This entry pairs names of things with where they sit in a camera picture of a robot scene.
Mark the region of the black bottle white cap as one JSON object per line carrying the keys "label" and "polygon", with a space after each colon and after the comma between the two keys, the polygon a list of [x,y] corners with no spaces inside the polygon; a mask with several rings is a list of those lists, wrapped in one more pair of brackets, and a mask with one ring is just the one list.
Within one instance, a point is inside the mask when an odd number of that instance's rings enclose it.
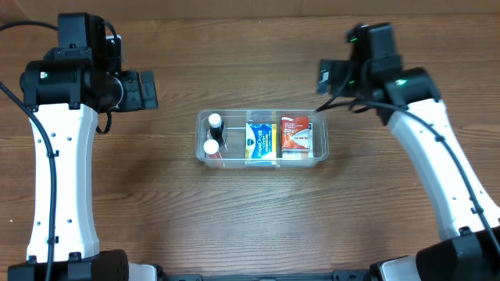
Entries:
{"label": "black bottle white cap", "polygon": [[225,122],[218,113],[212,113],[209,116],[209,132],[213,140],[217,141],[219,146],[224,146],[227,139],[227,130]]}

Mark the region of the red medicine box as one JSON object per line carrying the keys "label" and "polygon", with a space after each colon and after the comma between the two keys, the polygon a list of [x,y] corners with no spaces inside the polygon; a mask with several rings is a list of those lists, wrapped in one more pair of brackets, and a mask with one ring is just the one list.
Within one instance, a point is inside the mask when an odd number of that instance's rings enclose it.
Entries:
{"label": "red medicine box", "polygon": [[308,116],[282,116],[281,133],[281,149],[283,151],[309,151],[310,136]]}

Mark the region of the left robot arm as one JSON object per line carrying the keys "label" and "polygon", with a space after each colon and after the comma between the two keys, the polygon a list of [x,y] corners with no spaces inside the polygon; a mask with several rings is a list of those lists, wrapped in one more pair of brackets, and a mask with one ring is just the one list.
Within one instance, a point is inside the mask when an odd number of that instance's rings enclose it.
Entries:
{"label": "left robot arm", "polygon": [[34,225],[25,262],[11,280],[157,280],[161,270],[102,251],[92,204],[92,149],[100,114],[158,105],[152,72],[122,71],[117,62],[33,61],[18,104],[35,142]]}

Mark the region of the orange bottle white cap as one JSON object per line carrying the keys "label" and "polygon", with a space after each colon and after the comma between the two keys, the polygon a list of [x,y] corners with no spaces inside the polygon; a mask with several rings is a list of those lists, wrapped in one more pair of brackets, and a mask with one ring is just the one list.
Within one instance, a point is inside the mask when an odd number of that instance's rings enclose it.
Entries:
{"label": "orange bottle white cap", "polygon": [[222,158],[220,154],[220,145],[216,140],[206,140],[203,144],[203,151],[207,158]]}

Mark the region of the white Hansaplast plaster box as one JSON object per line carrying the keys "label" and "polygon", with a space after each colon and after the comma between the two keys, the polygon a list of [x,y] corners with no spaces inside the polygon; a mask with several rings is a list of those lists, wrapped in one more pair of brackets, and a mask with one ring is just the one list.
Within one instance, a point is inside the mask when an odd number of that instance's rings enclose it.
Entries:
{"label": "white Hansaplast plaster box", "polygon": [[283,151],[282,158],[313,158],[313,125],[309,123],[309,150],[308,151]]}

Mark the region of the blue Vicks VapoDrops box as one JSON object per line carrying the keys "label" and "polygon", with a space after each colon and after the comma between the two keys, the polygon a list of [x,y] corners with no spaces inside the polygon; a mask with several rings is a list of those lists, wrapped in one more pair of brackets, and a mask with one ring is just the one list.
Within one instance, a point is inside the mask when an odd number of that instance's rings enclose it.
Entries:
{"label": "blue Vicks VapoDrops box", "polygon": [[275,159],[277,157],[277,125],[275,123],[245,124],[245,157]]}

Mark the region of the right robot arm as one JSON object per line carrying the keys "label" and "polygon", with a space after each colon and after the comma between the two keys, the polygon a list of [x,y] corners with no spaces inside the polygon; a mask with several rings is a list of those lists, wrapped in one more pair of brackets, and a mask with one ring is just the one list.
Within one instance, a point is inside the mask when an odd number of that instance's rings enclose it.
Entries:
{"label": "right robot arm", "polygon": [[408,154],[429,197],[440,243],[413,256],[341,270],[357,280],[497,280],[499,207],[477,178],[428,72],[398,59],[322,59],[317,91],[374,109]]}

